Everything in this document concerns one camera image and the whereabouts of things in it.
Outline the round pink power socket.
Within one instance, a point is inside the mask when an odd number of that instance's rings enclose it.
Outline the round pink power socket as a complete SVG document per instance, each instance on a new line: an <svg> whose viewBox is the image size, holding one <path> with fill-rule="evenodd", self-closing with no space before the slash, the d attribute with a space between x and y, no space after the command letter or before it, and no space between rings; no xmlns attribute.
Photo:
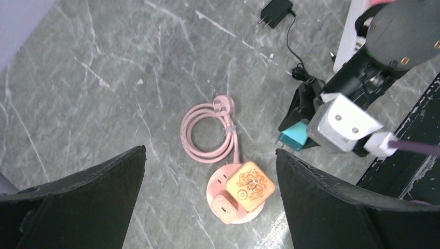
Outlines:
<svg viewBox="0 0 440 249"><path fill-rule="evenodd" d="M248 161L217 169L208 181L206 197L211 211L224 224L244 224L260 214L274 190L273 181Z"/></svg>

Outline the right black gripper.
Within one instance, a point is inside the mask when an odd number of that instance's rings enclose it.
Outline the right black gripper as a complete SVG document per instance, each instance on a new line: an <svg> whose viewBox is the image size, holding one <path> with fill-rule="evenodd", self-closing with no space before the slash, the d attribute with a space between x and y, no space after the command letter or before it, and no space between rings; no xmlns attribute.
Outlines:
<svg viewBox="0 0 440 249"><path fill-rule="evenodd" d="M300 121L308 123L323 104L322 93L341 93L366 111L408 71L397 68L394 62L389 65L379 63L362 47L326 84L315 77L302 82L278 131L284 131ZM366 141L361 139L351 152L360 157L367 156L369 153L362 147Z"/></svg>

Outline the salmon cube plug adapter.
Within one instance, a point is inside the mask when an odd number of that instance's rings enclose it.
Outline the salmon cube plug adapter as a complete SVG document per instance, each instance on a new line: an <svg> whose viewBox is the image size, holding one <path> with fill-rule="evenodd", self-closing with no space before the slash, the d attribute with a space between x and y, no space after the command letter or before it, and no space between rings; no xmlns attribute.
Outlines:
<svg viewBox="0 0 440 249"><path fill-rule="evenodd" d="M238 216L238 203L230 194L215 196L210 208L224 224L231 224Z"/></svg>

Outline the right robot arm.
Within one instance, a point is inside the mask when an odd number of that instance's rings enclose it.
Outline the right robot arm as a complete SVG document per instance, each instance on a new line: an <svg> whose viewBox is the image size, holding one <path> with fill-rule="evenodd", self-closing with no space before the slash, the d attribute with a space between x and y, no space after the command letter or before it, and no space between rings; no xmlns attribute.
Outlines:
<svg viewBox="0 0 440 249"><path fill-rule="evenodd" d="M367 113L412 68L439 54L439 1L392 1L371 6L354 24L365 43L328 81L301 67L301 81L279 141L294 150L322 146L334 153L385 158L397 150L438 156L439 149L403 141Z"/></svg>

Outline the tan cube socket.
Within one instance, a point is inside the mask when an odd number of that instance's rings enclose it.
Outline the tan cube socket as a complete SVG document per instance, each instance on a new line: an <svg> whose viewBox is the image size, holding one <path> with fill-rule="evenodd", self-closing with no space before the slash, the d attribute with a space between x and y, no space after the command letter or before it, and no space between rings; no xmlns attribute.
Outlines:
<svg viewBox="0 0 440 249"><path fill-rule="evenodd" d="M229 177L226 190L246 212L253 212L274 193L274 182L252 161L247 161Z"/></svg>

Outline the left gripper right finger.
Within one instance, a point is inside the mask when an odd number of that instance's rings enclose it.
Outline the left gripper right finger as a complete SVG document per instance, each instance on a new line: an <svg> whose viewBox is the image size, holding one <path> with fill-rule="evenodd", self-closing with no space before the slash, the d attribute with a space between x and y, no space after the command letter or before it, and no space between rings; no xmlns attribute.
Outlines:
<svg viewBox="0 0 440 249"><path fill-rule="evenodd" d="M439 207L345 182L290 152L276 171L294 248L439 248Z"/></svg>

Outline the teal cube adapter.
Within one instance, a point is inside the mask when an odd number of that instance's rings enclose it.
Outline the teal cube adapter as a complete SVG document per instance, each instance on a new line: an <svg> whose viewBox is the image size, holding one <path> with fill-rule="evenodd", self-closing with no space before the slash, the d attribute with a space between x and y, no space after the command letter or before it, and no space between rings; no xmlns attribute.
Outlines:
<svg viewBox="0 0 440 249"><path fill-rule="evenodd" d="M278 140L293 150L302 150L308 140L307 126L307 121L284 120L279 126Z"/></svg>

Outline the white power strip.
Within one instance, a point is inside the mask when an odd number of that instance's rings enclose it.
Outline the white power strip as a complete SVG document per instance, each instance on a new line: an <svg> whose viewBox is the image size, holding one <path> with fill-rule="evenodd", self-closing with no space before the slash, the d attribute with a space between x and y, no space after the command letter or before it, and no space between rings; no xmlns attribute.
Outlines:
<svg viewBox="0 0 440 249"><path fill-rule="evenodd" d="M342 37L339 43L336 59L333 65L333 71L337 73L342 66L352 58L365 44L365 38L358 37L355 30L355 21L370 7L369 0L352 0L346 22L344 25Z"/></svg>

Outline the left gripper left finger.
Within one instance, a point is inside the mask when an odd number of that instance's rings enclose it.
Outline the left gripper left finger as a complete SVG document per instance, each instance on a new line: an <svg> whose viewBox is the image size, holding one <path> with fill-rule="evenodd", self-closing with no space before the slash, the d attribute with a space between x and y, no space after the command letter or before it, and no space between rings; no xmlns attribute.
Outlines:
<svg viewBox="0 0 440 249"><path fill-rule="evenodd" d="M1 248L122 248L146 148L50 183L1 195Z"/></svg>

